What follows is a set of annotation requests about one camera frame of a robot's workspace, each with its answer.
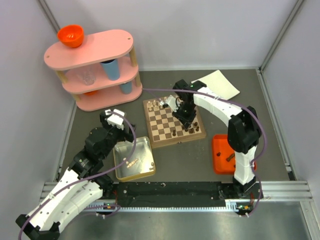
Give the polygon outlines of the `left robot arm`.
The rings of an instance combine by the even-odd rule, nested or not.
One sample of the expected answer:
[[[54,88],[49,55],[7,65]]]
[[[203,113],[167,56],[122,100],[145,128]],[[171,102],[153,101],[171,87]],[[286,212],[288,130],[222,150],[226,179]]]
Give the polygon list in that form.
[[[57,240],[88,205],[113,194],[113,182],[108,173],[120,165],[104,172],[100,169],[117,143],[137,143],[135,128],[125,115],[118,109],[100,113],[101,126],[89,132],[83,149],[73,157],[59,182],[37,207],[16,219],[20,227],[19,239],[26,235],[31,240]]]

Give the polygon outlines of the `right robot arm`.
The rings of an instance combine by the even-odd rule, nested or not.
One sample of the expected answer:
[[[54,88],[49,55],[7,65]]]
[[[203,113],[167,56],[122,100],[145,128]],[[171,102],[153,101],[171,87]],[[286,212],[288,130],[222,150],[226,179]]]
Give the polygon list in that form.
[[[262,135],[256,110],[251,106],[245,108],[223,100],[199,80],[188,84],[181,79],[175,83],[173,91],[181,103],[171,96],[166,104],[185,130],[196,117],[196,107],[207,110],[227,126],[227,142],[235,153],[233,192],[237,197],[245,198],[256,183],[253,160]]]

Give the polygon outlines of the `wooden chess board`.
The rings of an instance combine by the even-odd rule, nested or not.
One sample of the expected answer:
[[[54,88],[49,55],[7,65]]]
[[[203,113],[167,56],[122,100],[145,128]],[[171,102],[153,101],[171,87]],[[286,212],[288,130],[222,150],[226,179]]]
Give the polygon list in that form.
[[[169,107],[163,108],[160,106],[158,99],[144,100],[143,108],[152,148],[201,140],[207,136],[199,112],[196,113],[196,117],[190,127],[185,130],[181,122],[173,116],[173,111]],[[176,131],[176,136],[172,135],[173,130]]]

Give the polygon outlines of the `light piece lying in tin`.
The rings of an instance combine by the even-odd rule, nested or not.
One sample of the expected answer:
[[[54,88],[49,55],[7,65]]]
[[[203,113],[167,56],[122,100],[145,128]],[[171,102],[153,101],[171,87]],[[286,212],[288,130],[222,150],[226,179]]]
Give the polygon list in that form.
[[[134,159],[133,161],[131,161],[131,162],[126,162],[126,168],[127,169],[129,169],[129,168],[131,168],[132,166],[134,166],[135,164],[136,164],[136,162],[138,161],[139,159],[138,158],[136,158],[136,159]]]

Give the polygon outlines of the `square metal tin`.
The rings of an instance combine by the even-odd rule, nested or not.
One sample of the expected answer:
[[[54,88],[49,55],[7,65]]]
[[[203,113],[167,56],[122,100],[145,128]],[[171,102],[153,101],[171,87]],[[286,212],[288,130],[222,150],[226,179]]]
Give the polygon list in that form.
[[[117,166],[120,163],[123,165],[115,170],[116,178],[121,182],[133,181],[145,177],[152,176],[156,173],[156,164],[153,158],[153,152],[148,137],[139,137],[136,139],[135,150],[130,159],[133,144],[131,142],[119,142],[113,148],[114,164]],[[135,165],[127,168],[127,162],[138,159]],[[150,171],[151,163],[154,163],[155,170]]]

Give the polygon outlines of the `white square plate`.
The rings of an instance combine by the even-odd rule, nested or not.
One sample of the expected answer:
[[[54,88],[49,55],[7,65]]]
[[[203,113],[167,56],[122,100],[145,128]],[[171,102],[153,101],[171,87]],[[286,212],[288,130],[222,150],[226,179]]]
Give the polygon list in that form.
[[[213,93],[225,100],[231,100],[240,93],[220,70],[216,70],[206,76],[193,80],[191,83],[193,84],[196,81],[201,81],[206,84]]]

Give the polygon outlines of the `dark piece in tin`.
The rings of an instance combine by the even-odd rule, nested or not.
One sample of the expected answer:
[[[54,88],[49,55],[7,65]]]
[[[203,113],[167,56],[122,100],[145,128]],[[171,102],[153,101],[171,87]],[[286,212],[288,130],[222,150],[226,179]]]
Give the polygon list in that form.
[[[152,162],[149,170],[154,171],[155,169],[156,169],[155,164]]]

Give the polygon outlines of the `orange bowl under shelf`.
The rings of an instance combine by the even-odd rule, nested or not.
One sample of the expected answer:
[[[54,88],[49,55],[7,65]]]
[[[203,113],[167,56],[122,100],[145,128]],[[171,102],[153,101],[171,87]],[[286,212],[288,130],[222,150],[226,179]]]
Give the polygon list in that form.
[[[89,92],[85,92],[83,93],[85,96],[93,96],[97,93],[98,91],[97,90],[94,90],[94,91],[89,91]]]

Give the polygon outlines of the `small blue cup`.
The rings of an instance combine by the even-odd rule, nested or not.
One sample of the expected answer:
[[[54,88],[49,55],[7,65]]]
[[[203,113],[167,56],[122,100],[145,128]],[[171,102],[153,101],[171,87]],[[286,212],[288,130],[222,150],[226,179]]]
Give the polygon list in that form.
[[[132,92],[132,82],[126,82],[120,85],[120,90],[123,94],[128,95]]]

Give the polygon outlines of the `orange plastic tray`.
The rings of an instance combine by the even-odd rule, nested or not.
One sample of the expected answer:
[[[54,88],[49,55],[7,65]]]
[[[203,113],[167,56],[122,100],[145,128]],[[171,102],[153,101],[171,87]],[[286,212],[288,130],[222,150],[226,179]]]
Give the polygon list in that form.
[[[257,147],[247,153],[237,152],[228,143],[227,134],[216,134],[211,141],[213,170],[221,175],[242,175],[252,172],[251,161]]]

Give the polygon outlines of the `pink three-tier shelf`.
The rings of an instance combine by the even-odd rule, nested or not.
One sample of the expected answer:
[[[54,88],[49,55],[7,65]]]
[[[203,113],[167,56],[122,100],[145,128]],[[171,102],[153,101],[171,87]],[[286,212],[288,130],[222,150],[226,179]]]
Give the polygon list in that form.
[[[100,62],[118,60],[120,78],[108,79]],[[122,29],[112,29],[85,36],[81,46],[70,48],[61,42],[51,45],[44,54],[45,64],[58,75],[66,92],[75,99],[79,109],[92,112],[136,100],[142,94],[142,83],[133,36]],[[77,69],[91,65],[95,83],[83,84]],[[132,92],[123,94],[120,85],[132,82]],[[86,96],[84,93],[98,91]]]

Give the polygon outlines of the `clear drinking glass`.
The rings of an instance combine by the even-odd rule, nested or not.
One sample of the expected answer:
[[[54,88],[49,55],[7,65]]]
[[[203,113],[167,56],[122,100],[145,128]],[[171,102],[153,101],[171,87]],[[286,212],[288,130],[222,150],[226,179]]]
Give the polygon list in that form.
[[[91,65],[79,67],[76,70],[78,79],[86,86],[93,85],[96,81],[94,68]]]

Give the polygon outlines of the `tall blue cup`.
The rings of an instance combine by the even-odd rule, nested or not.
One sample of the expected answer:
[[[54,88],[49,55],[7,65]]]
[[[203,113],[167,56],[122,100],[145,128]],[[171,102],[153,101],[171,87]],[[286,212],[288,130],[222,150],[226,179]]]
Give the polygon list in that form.
[[[117,59],[100,62],[100,65],[102,66],[109,80],[116,81],[120,78],[120,70]]]

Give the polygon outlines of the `orange bowl on shelf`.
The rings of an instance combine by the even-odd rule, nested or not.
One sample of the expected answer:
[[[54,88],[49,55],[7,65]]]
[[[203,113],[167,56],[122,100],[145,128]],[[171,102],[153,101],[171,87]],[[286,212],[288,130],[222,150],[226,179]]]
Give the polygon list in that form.
[[[78,48],[85,38],[84,29],[77,24],[67,25],[58,31],[57,38],[69,48]]]

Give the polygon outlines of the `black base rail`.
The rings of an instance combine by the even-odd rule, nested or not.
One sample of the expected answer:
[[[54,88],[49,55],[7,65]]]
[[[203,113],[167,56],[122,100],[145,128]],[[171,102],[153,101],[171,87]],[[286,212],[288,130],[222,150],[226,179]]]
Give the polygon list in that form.
[[[122,207],[220,207],[225,200],[249,200],[251,194],[240,193],[231,183],[194,182],[120,182],[113,185]]]

